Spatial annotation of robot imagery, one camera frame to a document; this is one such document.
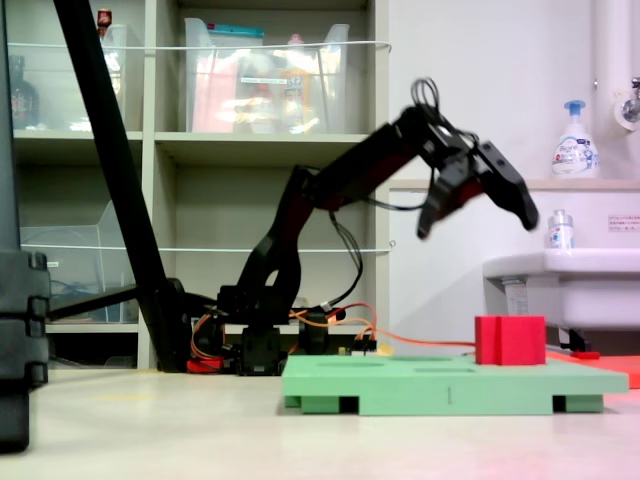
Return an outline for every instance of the red cube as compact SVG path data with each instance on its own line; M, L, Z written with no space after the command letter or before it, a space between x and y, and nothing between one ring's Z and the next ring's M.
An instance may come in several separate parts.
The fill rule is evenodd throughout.
M476 363L544 365L546 327L541 316L476 317Z

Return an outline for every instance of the shelving unit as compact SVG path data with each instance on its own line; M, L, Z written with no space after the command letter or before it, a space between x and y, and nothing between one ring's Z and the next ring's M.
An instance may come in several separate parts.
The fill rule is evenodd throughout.
M143 107L139 128L129 140L147 208L160 247L253 248L266 233L291 168L322 167L388 120L388 48L349 47L347 131L344 134L222 134L185 131L185 53L155 50L184 45L184 19L264 28L265 45L286 44L293 33L306 43L321 42L333 24L350 25L349 40L388 41L388 0L91 0L113 11L114 24L126 21L141 44ZM48 0L8 0L9 42L64 44L53 4ZM98 168L90 132L16 131L21 183L22 226L95 222L109 195ZM388 189L376 198L388 200ZM338 219L365 253L365 275L347 301L375 305L382 327L388 317L388 212L367 205L341 210ZM315 212L299 248L303 269L300 296L317 303L339 295L355 269L325 212ZM168 276L188 291L216 296L234 284L247 253L162 252ZM366 312L354 311L354 316ZM138 325L56 324L53 337L78 333L138 335L138 368L155 365L147 329ZM297 326L284 326L285 335ZM360 326L337 326L330 334L355 335ZM230 326L230 334L241 327Z

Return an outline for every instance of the white table surface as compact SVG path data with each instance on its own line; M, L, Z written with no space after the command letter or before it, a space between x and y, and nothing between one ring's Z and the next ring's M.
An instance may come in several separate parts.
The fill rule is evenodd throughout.
M640 391L604 414L301 416L279 378L54 371L2 480L638 480Z

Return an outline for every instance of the faucet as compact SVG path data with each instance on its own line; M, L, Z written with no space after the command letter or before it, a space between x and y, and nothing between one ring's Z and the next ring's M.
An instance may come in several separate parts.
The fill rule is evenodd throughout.
M627 122L635 123L640 120L640 77L633 77L631 86L635 93L635 98L624 102L622 116Z

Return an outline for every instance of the green base plate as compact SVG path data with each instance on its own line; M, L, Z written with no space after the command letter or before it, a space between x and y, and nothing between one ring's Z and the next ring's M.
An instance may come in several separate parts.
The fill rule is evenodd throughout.
M602 395L625 393L621 373L548 360L476 365L458 357L289 357L285 407L360 415L544 415L602 412Z

